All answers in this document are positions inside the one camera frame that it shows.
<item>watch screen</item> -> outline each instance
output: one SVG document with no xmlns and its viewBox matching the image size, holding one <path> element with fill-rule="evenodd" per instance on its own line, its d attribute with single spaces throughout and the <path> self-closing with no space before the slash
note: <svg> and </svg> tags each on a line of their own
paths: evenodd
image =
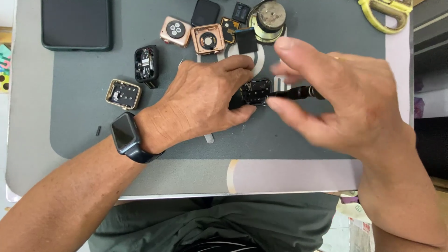
<svg viewBox="0 0 448 252">
<path fill-rule="evenodd" d="M 112 124 L 112 133 L 115 136 L 115 141 L 119 149 L 128 146 L 135 138 L 131 123 L 129 115 L 124 114 Z"/>
</svg>

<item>gray desk mat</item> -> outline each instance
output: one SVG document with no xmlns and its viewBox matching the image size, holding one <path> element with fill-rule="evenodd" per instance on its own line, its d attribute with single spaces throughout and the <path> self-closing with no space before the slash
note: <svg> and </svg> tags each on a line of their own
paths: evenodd
<svg viewBox="0 0 448 252">
<path fill-rule="evenodd" d="M 235 0 L 214 0 L 222 16 L 231 17 Z M 255 6 L 258 0 L 240 0 Z M 279 0 L 287 10 L 287 36 L 302 39 L 322 52 L 339 51 L 385 58 L 385 35 L 373 29 L 354 0 Z M 136 83 L 133 56 L 137 48 L 155 44 L 160 50 L 159 88 L 144 85 L 139 109 L 156 103 L 164 94 L 182 59 L 197 60 L 193 43 L 188 48 L 165 45 L 159 38 L 166 16 L 189 22 L 196 0 L 113 1 L 114 49 L 111 52 L 56 52 L 52 90 L 50 142 L 54 151 L 73 158 L 110 134 L 109 123 L 123 113 L 104 100 L 112 79 Z M 265 60 L 257 78 L 274 76 L 269 66 L 279 60 L 273 47 L 263 47 Z M 259 59 L 255 53 L 255 62 Z M 214 62 L 216 55 L 202 56 Z M 332 111 L 327 101 L 306 99 L 299 104 L 311 113 Z M 95 133 L 102 127 L 100 136 Z M 268 107 L 259 107 L 251 119 L 232 129 L 178 144 L 161 159 L 349 159 L 347 155 L 311 146 L 286 126 Z"/>
</svg>

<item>smartphone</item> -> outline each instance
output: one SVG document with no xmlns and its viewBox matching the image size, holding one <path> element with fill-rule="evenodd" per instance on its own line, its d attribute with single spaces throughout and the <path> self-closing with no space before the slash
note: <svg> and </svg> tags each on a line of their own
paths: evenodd
<svg viewBox="0 0 448 252">
<path fill-rule="evenodd" d="M 42 45 L 52 51 L 112 50 L 111 0 L 41 0 Z"/>
</svg>

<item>hand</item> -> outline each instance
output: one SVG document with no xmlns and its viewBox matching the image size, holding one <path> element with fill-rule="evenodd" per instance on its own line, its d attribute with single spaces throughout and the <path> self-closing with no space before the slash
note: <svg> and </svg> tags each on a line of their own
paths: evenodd
<svg viewBox="0 0 448 252">
<path fill-rule="evenodd" d="M 243 55 L 216 63 L 182 62 L 162 99 L 136 116 L 146 150 L 159 153 L 246 122 L 255 106 L 235 110 L 228 106 L 237 90 L 253 78 L 253 68 L 252 59 Z"/>
<path fill-rule="evenodd" d="M 267 100 L 310 143 L 358 159 L 415 147 L 414 131 L 400 117 L 395 79 L 385 60 L 324 54 L 293 38 L 278 39 L 274 48 L 282 62 L 272 66 L 273 74 L 286 75 L 288 83 L 306 79 L 333 105 L 334 113 L 316 117 L 295 101 Z"/>
</svg>

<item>desk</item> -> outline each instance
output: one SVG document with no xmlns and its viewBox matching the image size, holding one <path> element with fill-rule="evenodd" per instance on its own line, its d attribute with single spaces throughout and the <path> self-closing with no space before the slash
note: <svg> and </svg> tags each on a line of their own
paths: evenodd
<svg viewBox="0 0 448 252">
<path fill-rule="evenodd" d="M 40 44 L 40 1 L 18 2 L 6 170 L 13 192 L 22 196 L 67 158 L 107 136 L 108 123 L 122 112 L 104 101 L 107 86 L 113 78 L 135 83 L 135 49 L 156 44 L 164 58 L 160 87 L 145 90 L 141 107 L 154 104 L 163 95 L 181 59 L 213 62 L 235 53 L 235 47 L 228 47 L 225 55 L 199 58 L 192 45 L 186 49 L 163 45 L 158 33 L 165 16 L 188 21 L 196 1 L 158 1 L 156 8 L 152 2 L 113 1 L 115 46 L 111 52 L 56 53 Z M 232 15 L 235 0 L 215 2 L 221 6 L 220 16 Z M 301 38 L 323 52 L 387 59 L 396 75 L 403 120 L 409 122 L 409 26 L 397 35 L 381 34 L 367 22 L 356 1 L 279 2 L 287 9 L 288 36 Z M 258 1 L 243 3 L 255 6 Z M 381 15 L 378 18 L 391 21 Z M 260 46 L 252 57 L 256 64 L 264 62 L 257 67 L 257 77 L 274 78 L 268 70 L 278 60 L 272 47 Z M 75 85 L 85 88 L 78 100 L 79 94 L 72 93 Z M 92 109 L 85 109 L 86 101 Z M 301 105 L 313 113 L 331 109 L 326 101 L 313 99 L 301 101 Z M 87 118 L 94 123 L 87 123 Z M 103 129 L 96 138 L 98 125 Z M 263 134 L 268 141 L 250 138 Z M 288 146 L 288 139 L 295 145 Z M 361 172 L 359 161 L 312 147 L 263 107 L 246 124 L 216 133 L 213 144 L 201 137 L 169 149 L 142 172 L 121 199 L 354 190 Z"/>
</svg>

